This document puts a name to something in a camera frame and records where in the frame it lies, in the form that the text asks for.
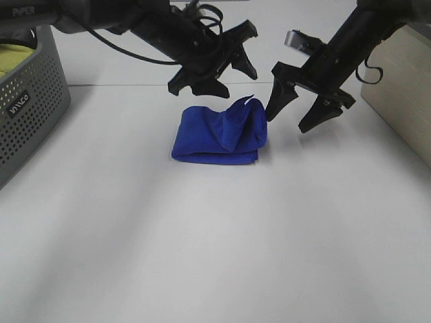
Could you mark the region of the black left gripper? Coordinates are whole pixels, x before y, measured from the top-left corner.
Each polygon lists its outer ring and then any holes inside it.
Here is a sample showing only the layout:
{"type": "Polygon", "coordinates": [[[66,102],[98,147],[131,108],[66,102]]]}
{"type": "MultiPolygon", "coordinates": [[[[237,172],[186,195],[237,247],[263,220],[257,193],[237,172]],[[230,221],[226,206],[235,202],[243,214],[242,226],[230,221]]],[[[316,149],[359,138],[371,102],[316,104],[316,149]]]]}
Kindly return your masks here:
{"type": "Polygon", "coordinates": [[[134,27],[140,39],[181,65],[168,82],[168,91],[177,96],[189,86],[195,96],[229,98],[228,88],[218,81],[228,65],[252,80],[258,78],[243,43],[258,36],[256,27],[246,20],[216,34],[202,23],[202,17],[187,16],[175,9],[168,15],[148,13],[134,27]]]}

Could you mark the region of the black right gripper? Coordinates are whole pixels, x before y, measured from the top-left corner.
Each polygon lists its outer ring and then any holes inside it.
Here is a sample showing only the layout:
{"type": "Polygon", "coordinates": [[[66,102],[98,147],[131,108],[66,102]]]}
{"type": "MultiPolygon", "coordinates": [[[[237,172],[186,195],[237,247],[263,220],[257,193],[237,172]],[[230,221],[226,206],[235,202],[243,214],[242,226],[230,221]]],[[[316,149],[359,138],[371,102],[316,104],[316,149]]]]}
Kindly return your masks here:
{"type": "Polygon", "coordinates": [[[372,47],[356,32],[338,32],[308,56],[301,67],[277,62],[272,69],[273,88],[265,109],[267,121],[272,121],[298,97],[296,86],[319,95],[298,125],[302,133],[340,116],[341,105],[350,108],[355,102],[341,86],[371,51],[372,47]]]}

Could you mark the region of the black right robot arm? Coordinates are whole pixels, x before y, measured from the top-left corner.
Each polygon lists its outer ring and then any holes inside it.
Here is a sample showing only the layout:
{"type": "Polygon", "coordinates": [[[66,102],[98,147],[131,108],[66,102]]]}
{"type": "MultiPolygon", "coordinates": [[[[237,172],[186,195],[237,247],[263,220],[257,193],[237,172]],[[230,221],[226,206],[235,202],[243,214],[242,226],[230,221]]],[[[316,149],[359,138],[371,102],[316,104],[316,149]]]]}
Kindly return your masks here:
{"type": "Polygon", "coordinates": [[[272,121],[298,97],[302,87],[317,98],[299,123],[306,133],[321,123],[341,116],[355,99],[341,89],[361,63],[367,63],[374,48],[404,25],[430,23],[429,1],[357,1],[356,8],[328,43],[299,30],[286,35],[285,45],[308,55],[301,67],[277,62],[272,69],[273,89],[265,109],[272,121]]]}

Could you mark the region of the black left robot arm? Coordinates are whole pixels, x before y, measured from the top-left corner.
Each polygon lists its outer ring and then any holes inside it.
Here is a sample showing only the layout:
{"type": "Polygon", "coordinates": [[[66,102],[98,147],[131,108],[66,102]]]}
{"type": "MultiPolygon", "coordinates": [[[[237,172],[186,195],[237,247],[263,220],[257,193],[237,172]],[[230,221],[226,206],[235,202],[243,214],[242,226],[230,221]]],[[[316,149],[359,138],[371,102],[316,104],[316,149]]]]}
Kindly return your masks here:
{"type": "Polygon", "coordinates": [[[223,13],[214,5],[190,1],[179,8],[169,1],[2,1],[1,41],[36,46],[32,35],[39,26],[65,34],[88,32],[130,57],[158,65],[178,65],[168,91],[178,95],[189,87],[196,96],[229,98],[218,79],[227,66],[251,79],[258,78],[243,44],[258,35],[246,20],[223,30],[223,13]],[[161,61],[129,52],[102,37],[98,30],[121,35],[131,32],[161,53],[161,61]]]}

